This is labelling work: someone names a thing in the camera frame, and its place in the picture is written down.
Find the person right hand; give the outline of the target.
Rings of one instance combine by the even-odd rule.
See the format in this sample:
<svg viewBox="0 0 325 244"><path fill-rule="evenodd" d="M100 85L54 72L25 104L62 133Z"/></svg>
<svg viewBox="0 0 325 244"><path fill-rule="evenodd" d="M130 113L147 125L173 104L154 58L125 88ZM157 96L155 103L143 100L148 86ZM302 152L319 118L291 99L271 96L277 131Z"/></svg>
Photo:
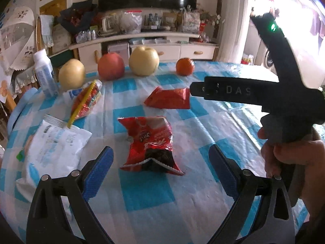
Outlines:
<svg viewBox="0 0 325 244"><path fill-rule="evenodd" d="M271 145L265 142L261 148L265 160L267 177L281 173L280 163L302 165L305 178L300 198L310 215L316 220L324 206L324 143L317 131L312 132L311 140Z"/></svg>

